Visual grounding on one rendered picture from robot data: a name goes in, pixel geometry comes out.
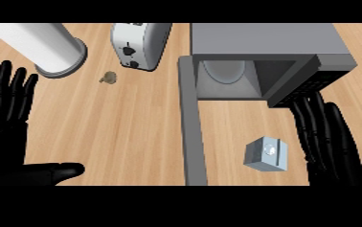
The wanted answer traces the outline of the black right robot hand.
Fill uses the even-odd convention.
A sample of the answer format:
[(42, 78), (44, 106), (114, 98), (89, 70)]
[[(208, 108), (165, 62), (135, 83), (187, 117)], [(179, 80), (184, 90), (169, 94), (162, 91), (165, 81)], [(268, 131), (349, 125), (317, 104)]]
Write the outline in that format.
[(362, 186), (358, 147), (339, 106), (318, 92), (290, 105), (312, 186)]

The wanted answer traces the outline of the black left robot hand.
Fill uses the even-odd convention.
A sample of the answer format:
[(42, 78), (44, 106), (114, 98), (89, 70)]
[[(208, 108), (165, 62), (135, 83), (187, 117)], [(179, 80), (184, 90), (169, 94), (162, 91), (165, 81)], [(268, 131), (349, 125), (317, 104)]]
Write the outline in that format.
[(26, 164), (29, 115), (39, 75), (0, 63), (0, 186), (55, 186), (85, 173), (82, 163)]

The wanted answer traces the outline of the pale grey milk carton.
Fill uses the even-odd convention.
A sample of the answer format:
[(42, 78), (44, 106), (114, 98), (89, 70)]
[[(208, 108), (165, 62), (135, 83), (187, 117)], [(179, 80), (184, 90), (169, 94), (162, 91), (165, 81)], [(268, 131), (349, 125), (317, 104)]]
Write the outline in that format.
[(244, 165), (259, 171), (287, 171), (289, 145), (277, 138), (262, 137), (247, 145)]

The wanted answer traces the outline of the grey microwave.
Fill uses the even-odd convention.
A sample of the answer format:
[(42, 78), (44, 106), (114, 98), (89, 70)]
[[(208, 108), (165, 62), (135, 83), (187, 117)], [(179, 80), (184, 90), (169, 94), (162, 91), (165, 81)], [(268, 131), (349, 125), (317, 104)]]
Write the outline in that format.
[[(321, 91), (357, 67), (330, 23), (194, 23), (191, 56), (200, 100), (265, 101), (276, 108)], [(243, 60), (243, 78), (219, 83), (206, 60)]]

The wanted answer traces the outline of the grey microwave door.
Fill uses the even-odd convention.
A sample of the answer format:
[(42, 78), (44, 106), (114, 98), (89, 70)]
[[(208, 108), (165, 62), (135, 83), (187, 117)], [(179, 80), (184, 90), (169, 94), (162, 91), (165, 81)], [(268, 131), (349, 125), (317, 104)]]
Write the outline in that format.
[(179, 58), (179, 88), (185, 185), (208, 186), (209, 179), (193, 56)]

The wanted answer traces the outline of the glass microwave turntable plate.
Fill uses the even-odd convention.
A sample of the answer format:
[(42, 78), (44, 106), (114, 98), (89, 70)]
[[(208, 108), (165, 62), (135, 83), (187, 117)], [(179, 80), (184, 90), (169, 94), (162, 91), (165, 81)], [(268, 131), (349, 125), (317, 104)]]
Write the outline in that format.
[(233, 84), (243, 78), (247, 64), (243, 60), (206, 60), (205, 68), (219, 83)]

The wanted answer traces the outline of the small olive-brown lump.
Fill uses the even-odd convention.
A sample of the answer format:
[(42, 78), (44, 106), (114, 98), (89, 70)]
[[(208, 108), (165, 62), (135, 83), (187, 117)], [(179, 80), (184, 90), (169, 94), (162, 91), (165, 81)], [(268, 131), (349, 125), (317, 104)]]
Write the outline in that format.
[(114, 84), (116, 83), (116, 72), (110, 71), (106, 73), (104, 77), (100, 79), (101, 82), (106, 82), (109, 84)]

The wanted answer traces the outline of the white paper towel roll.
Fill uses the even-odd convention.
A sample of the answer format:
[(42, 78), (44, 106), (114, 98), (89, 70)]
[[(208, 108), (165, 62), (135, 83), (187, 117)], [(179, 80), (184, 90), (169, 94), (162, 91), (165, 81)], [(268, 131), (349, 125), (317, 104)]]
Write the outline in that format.
[(0, 23), (0, 39), (35, 62), (49, 79), (73, 75), (88, 58), (83, 41), (61, 23)]

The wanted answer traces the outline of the silver toaster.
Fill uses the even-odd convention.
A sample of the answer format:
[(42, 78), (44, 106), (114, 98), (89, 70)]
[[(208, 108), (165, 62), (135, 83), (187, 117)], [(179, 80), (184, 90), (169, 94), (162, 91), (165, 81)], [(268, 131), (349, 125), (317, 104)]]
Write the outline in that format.
[(114, 23), (112, 42), (125, 67), (150, 72), (156, 70), (172, 27), (172, 23)]

